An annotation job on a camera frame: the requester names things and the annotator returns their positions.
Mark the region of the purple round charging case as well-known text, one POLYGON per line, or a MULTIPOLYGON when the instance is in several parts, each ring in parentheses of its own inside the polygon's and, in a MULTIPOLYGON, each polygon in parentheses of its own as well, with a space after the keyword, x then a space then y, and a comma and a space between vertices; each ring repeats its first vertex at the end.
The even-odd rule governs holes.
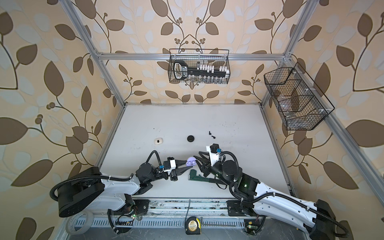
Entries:
POLYGON ((195 166, 197 164, 197 159, 195 157, 189 157, 186 162, 187 167, 195 166))

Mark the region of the black round charging case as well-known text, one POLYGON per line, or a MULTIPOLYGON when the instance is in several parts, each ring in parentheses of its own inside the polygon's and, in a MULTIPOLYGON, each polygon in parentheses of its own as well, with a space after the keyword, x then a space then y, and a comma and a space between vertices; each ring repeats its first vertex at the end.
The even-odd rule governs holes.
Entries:
POLYGON ((193 142, 195 140, 195 137, 194 136, 192 136, 192 135, 189 135, 188 137, 187 137, 187 141, 188 142, 193 142))

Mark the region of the white earbud charging case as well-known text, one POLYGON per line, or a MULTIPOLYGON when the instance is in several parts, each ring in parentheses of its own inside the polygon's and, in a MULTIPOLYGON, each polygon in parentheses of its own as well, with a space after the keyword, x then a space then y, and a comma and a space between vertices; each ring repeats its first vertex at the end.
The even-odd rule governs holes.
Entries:
POLYGON ((162 138, 157 138, 155 139, 155 145, 161 145, 163 143, 163 139, 162 138))

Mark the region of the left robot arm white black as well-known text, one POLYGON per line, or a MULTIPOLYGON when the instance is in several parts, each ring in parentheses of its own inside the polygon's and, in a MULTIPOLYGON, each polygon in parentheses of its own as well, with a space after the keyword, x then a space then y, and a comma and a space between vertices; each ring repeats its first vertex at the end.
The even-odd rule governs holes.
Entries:
POLYGON ((129 177, 103 175, 98 167, 91 167, 56 184, 50 190, 50 198, 59 205, 59 216, 68 218, 82 211, 119 211, 135 204, 132 196, 146 193, 157 180, 177 181, 178 177, 193 168, 196 160, 176 160, 172 157, 162 162, 159 153, 153 150, 158 166, 149 160, 142 163, 129 177))

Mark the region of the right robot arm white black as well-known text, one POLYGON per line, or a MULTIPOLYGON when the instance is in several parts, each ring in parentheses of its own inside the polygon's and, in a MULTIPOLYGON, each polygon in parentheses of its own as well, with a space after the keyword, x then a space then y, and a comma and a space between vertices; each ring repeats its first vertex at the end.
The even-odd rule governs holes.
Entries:
POLYGON ((306 201, 287 195, 243 173, 236 156, 229 152, 199 152, 195 157, 201 173, 213 175, 226 185, 240 202, 245 215, 257 214, 289 224, 312 240, 348 238, 351 232, 336 220, 330 205, 323 201, 306 201))

